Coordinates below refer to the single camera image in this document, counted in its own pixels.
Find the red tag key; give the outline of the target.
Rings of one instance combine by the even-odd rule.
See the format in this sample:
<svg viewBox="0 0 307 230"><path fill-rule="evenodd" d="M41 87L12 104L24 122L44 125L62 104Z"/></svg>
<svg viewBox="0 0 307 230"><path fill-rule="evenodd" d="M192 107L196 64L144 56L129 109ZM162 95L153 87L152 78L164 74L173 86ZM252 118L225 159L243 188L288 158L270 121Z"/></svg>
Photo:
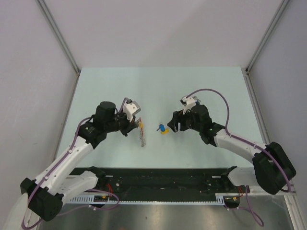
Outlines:
<svg viewBox="0 0 307 230"><path fill-rule="evenodd" d="M140 117L139 120L139 127L140 127L140 133L141 133L141 137L144 137L144 130L143 130L143 122L142 122L142 118Z"/></svg>

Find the yellow tag key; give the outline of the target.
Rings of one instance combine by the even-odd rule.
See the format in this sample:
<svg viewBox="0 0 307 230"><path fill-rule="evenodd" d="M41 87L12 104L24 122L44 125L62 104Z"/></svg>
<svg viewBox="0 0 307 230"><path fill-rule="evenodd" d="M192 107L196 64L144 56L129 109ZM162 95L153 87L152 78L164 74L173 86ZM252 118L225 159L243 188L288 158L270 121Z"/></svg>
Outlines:
<svg viewBox="0 0 307 230"><path fill-rule="evenodd" d="M169 132L169 129L168 128L166 128L166 129L163 129L163 130L160 130L160 133L161 134L167 134Z"/></svg>

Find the blue tag key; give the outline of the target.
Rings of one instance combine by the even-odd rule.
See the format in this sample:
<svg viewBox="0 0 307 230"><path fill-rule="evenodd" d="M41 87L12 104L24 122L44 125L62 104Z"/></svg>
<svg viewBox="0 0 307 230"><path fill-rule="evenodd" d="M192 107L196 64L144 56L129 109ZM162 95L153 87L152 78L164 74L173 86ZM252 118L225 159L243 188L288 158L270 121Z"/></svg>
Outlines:
<svg viewBox="0 0 307 230"><path fill-rule="evenodd" d="M165 132L166 131L166 128L165 128L165 126L162 124L162 123L160 123L159 124L159 127L158 127L158 129L156 130L156 131L159 131L159 132Z"/></svg>

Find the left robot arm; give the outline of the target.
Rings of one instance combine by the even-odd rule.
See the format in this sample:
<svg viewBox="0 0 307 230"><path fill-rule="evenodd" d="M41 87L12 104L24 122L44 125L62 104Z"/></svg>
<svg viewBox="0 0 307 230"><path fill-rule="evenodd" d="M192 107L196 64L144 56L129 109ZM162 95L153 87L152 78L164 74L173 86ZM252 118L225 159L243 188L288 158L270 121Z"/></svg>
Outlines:
<svg viewBox="0 0 307 230"><path fill-rule="evenodd" d="M128 98L124 99L120 109L113 102L101 102L91 117L78 124L72 143L66 150L34 179L25 178L21 182L21 192L28 194L28 208L42 220L50 221L71 198L90 189L102 191L106 180L94 168L86 170L68 184L64 182L78 163L109 133L119 131L127 136L136 129L136 114L140 110L140 106Z"/></svg>

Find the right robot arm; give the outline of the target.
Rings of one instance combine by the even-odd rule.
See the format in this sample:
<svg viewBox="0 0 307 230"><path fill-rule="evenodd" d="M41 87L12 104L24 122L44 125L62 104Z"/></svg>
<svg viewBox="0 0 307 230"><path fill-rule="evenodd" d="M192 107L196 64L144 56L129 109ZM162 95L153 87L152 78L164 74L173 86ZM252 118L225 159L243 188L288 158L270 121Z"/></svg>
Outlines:
<svg viewBox="0 0 307 230"><path fill-rule="evenodd" d="M228 150L252 164L251 168L233 166L226 171L221 180L226 192L241 185L259 186L271 195L290 192L296 171L280 144L252 142L230 134L225 126L212 121L206 106L199 104L175 111L167 125L173 132L194 130L205 144Z"/></svg>

